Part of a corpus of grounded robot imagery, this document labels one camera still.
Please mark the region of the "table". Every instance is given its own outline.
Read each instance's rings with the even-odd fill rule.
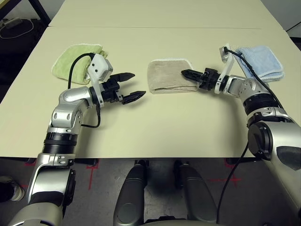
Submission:
[[[260,0],[65,0],[49,26],[282,29]]]
[[[121,93],[146,90],[140,100],[106,104],[97,129],[82,128],[78,158],[238,157],[247,142],[240,100],[212,92],[151,94],[146,72],[151,60],[184,57],[196,70],[223,69],[219,47],[268,45],[286,76],[270,83],[286,111],[301,123],[301,52],[282,31],[206,28],[49,27],[0,104],[0,156],[36,157],[67,81],[50,69],[72,44],[100,43],[114,73],[132,72]],[[243,75],[234,64],[232,74]],[[85,124],[96,123],[88,112]]]

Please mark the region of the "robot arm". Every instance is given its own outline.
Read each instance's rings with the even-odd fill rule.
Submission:
[[[286,191],[293,209],[300,214],[301,128],[258,80],[228,76],[233,56],[223,50],[224,47],[220,51],[226,67],[221,74],[210,68],[204,73],[184,70],[182,74],[196,81],[201,89],[214,89],[216,94],[223,93],[241,100],[247,114],[249,150],[265,161]]]
[[[109,61],[95,54],[88,68],[93,86],[68,89],[59,96],[59,104],[52,113],[43,150],[37,157],[28,187],[28,205],[15,215],[10,226],[62,224],[66,206],[73,200],[75,171],[71,166],[75,160],[74,149],[84,112],[95,107],[100,117],[100,108],[104,103],[128,104],[145,94],[145,91],[128,96],[120,94],[118,82],[134,77],[131,73],[111,75],[106,82],[98,82],[111,72]]]

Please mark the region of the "white cable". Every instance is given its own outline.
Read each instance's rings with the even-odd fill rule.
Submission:
[[[5,28],[5,26],[4,26],[4,27],[0,28],[0,38],[2,38],[2,39],[14,39],[14,38],[20,37],[20,36],[22,36],[22,35],[24,35],[24,34],[27,34],[28,32],[31,32],[31,31],[33,30],[33,22],[32,22],[31,20],[28,20],[28,21],[32,24],[32,28],[31,28],[29,31],[26,31],[26,32],[24,32],[24,33],[22,33],[22,34],[20,34],[20,35],[14,36],[14,37],[5,38],[5,37],[3,37],[3,36],[1,35],[1,30],[2,30],[3,28]]]

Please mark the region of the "black cable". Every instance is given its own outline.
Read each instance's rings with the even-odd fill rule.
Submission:
[[[89,127],[89,128],[97,128],[100,125],[100,105],[96,105],[96,112],[97,112],[97,125],[96,126],[90,126],[90,125],[86,125],[86,124],[82,124],[81,126],[83,127]]]
[[[92,60],[93,57],[95,56],[95,54],[94,54],[94,53],[84,53],[84,54],[80,55],[78,58],[76,58],[76,59],[74,60],[74,62],[73,62],[72,65],[71,65],[70,71],[69,71],[68,89],[71,88],[71,79],[72,79],[72,73],[73,73],[73,68],[74,68],[75,64],[76,64],[81,58],[83,58],[83,57],[85,57],[85,56],[90,56],[90,58],[91,58],[91,60]]]
[[[224,196],[224,193],[226,191],[226,188],[227,188],[227,185],[234,173],[234,171],[236,170],[237,166],[239,165],[240,161],[243,159],[244,155],[246,154],[247,150],[248,150],[248,146],[249,146],[249,143],[246,144],[246,147],[244,149],[244,152],[241,154],[239,160],[235,163],[235,166],[233,167],[233,169],[231,170],[227,180],[226,180],[226,183],[224,185],[224,187],[222,188],[222,193],[221,193],[221,196],[220,196],[220,200],[218,201],[218,206],[217,206],[217,210],[216,210],[216,223],[218,224],[219,221],[220,221],[220,209],[221,209],[221,205],[222,205],[222,198]]]
[[[78,58],[76,58],[74,60],[74,62],[72,63],[71,65],[71,68],[70,68],[70,71],[69,71],[69,78],[68,78],[68,89],[71,88],[71,80],[72,80],[72,73],[73,73],[73,68],[75,66],[75,64],[83,57],[85,56],[90,56],[91,60],[93,59],[93,57],[95,56],[94,53],[84,53],[82,55],[80,55]],[[96,126],[91,126],[91,125],[86,125],[86,124],[82,124],[81,126],[83,127],[89,127],[89,128],[97,128],[99,127],[100,125],[100,105],[99,104],[96,104],[96,113],[97,113],[97,119],[98,119],[98,122],[97,122],[97,125]]]
[[[249,68],[249,70],[251,71],[251,73],[253,74],[253,76],[255,77],[255,79],[257,79],[258,82],[260,82],[260,84],[267,89],[267,91],[269,91],[271,93],[271,95],[273,96],[274,100],[277,102],[277,104],[279,105],[280,108],[283,108],[283,106],[281,105],[280,101],[278,100],[277,96],[275,95],[275,93],[267,86],[267,84],[265,84],[259,77],[258,75],[255,73],[255,71],[253,70],[252,66],[247,62],[247,60],[241,56],[240,54],[229,50],[227,47],[224,47],[224,51],[225,53],[232,53],[233,55],[236,55],[237,57],[239,57]]]
[[[299,24],[301,24],[301,21],[297,24],[295,24],[294,26],[292,26],[291,28],[287,29],[286,32],[288,32],[289,30],[293,29],[295,26],[298,26]]]

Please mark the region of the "folded towel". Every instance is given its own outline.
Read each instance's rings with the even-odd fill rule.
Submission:
[[[272,50],[267,46],[257,46],[254,48],[238,48],[237,53],[247,60],[256,72],[258,77],[265,81],[278,81],[284,77],[283,66],[274,55]],[[247,78],[253,78],[252,73],[247,68],[245,63],[235,56],[241,69],[244,71]]]
[[[76,44],[66,49],[63,54],[56,60],[52,66],[52,74],[60,79],[69,78],[69,72],[74,60],[83,53],[98,53],[107,57],[107,53],[103,51],[103,47],[99,44]],[[87,68],[91,63],[91,58],[85,56],[81,58],[74,66],[72,73],[72,82],[87,85],[90,82],[87,76]]]
[[[185,79],[181,71],[193,69],[184,58],[153,60],[147,69],[147,80],[151,93],[178,93],[197,91],[195,82]]]

